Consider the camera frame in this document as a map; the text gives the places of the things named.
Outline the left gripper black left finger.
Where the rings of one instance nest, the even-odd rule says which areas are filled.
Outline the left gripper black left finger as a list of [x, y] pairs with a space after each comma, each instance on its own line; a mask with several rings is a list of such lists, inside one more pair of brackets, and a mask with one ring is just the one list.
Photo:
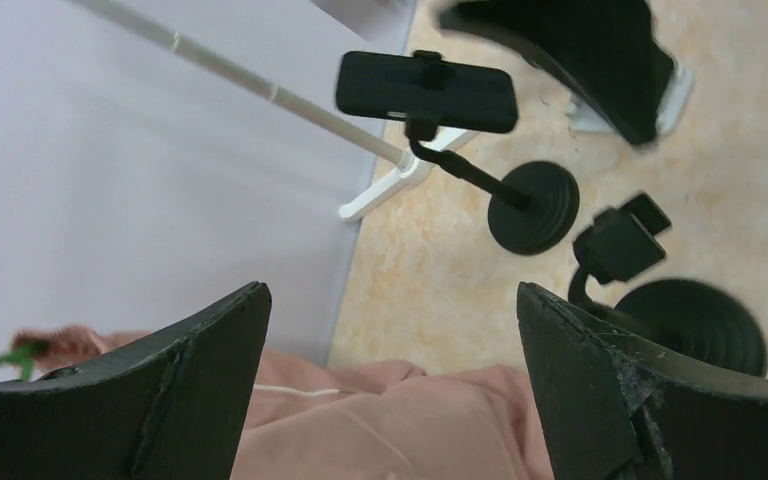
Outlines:
[[227, 479], [269, 325], [267, 285], [32, 382], [0, 382], [0, 479]]

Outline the black phone stand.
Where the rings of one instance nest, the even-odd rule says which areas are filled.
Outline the black phone stand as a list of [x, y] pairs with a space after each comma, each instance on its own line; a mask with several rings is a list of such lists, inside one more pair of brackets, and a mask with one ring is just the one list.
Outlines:
[[645, 192], [593, 219], [573, 242], [578, 263], [567, 299], [602, 321], [669, 350], [720, 368], [764, 377], [768, 346], [748, 308], [728, 292], [688, 278], [643, 284], [616, 305], [593, 300], [589, 279], [601, 285], [629, 282], [664, 261], [657, 237], [672, 223]]
[[451, 176], [490, 194], [487, 220], [494, 240], [505, 250], [532, 256], [557, 245], [579, 210], [579, 189], [572, 174], [557, 163], [531, 161], [497, 179], [451, 149], [429, 147], [439, 126], [431, 118], [405, 120], [410, 150]]

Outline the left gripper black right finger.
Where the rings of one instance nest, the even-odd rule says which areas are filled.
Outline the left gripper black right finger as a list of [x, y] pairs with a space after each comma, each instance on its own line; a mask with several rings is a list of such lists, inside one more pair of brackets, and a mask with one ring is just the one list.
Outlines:
[[517, 318], [558, 479], [768, 479], [768, 380], [705, 364], [523, 282]]

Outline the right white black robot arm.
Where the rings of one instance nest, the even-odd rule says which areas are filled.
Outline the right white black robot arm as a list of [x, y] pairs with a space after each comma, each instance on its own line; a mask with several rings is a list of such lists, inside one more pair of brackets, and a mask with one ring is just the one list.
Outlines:
[[645, 1], [457, 1], [437, 21], [502, 45], [562, 83], [576, 132], [650, 145], [675, 130], [693, 90], [694, 73], [658, 43]]

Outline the black smartphone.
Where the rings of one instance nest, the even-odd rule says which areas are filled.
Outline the black smartphone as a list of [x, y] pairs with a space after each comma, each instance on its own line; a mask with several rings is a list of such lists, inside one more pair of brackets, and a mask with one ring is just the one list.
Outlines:
[[498, 134], [511, 132], [519, 120], [507, 72], [449, 62], [432, 51], [345, 53], [335, 104], [351, 116], [404, 121], [419, 115], [439, 126]]

